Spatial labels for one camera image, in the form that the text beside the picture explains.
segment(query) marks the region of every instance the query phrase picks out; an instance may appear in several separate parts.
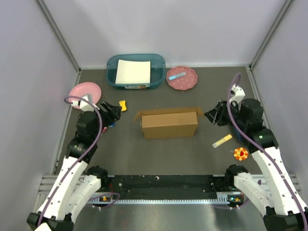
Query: open cardboard box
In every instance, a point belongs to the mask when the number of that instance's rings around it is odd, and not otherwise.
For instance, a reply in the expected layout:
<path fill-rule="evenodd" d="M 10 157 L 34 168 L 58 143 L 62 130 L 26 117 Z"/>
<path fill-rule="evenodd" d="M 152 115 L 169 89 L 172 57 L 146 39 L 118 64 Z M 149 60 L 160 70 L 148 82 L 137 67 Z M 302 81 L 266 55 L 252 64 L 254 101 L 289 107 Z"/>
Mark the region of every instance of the open cardboard box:
<path fill-rule="evenodd" d="M 141 110 L 141 129 L 146 139 L 193 136 L 198 127 L 198 116 L 204 117 L 200 107 Z"/>

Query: cardboard flap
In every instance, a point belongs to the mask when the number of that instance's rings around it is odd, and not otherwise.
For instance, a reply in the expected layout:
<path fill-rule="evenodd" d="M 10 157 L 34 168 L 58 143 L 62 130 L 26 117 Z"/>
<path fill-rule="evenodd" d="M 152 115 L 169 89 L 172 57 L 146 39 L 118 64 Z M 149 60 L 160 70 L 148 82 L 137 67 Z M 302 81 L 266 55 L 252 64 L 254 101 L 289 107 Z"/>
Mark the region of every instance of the cardboard flap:
<path fill-rule="evenodd" d="M 181 112 L 196 112 L 199 116 L 204 117 L 204 113 L 200 107 L 179 107 L 179 108 L 163 108 L 163 109 L 151 109 L 140 110 L 134 116 L 134 121 L 139 119 L 140 116 L 145 115 L 159 115 L 159 114 L 171 114 Z"/>

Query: blue object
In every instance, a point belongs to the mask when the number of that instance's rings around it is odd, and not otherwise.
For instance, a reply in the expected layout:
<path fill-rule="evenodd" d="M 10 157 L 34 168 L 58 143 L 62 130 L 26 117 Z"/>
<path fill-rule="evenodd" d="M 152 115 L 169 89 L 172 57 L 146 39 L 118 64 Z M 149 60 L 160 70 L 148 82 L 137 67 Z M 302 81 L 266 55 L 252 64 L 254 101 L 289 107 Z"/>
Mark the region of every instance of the blue object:
<path fill-rule="evenodd" d="M 151 62 L 151 79 L 150 83 L 140 84 L 116 84 L 116 72 L 119 60 Z M 116 89 L 155 89 L 166 78 L 166 62 L 159 54 L 122 54 L 116 55 L 109 59 L 106 69 L 106 80 Z"/>
<path fill-rule="evenodd" d="M 186 75 L 186 72 L 182 72 L 182 73 L 179 73 L 179 74 L 170 76 L 170 77 L 169 77 L 169 80 L 174 80 L 174 79 L 176 79 L 176 78 L 180 78 L 180 77 L 185 76 L 185 75 Z"/>

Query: label on bin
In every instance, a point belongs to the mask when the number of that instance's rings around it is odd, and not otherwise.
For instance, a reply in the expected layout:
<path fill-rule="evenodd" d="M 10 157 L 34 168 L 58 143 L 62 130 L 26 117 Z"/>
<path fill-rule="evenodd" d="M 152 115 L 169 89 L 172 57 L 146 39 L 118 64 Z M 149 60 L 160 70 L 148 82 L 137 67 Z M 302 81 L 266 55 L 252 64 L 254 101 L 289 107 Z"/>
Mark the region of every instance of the label on bin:
<path fill-rule="evenodd" d="M 134 86 L 130 86 L 127 85 L 125 86 L 126 89 L 145 89 L 148 88 L 150 85 L 134 85 Z"/>

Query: red and yellow toy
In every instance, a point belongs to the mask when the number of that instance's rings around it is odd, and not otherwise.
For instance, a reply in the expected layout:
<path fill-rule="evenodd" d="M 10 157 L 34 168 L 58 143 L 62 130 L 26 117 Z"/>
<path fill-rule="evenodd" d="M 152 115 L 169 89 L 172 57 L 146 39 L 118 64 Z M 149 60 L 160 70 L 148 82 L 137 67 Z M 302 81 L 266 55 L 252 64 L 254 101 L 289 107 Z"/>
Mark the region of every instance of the red and yellow toy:
<path fill-rule="evenodd" d="M 234 150 L 235 159 L 242 161 L 248 158 L 248 151 L 245 148 L 236 148 Z"/>

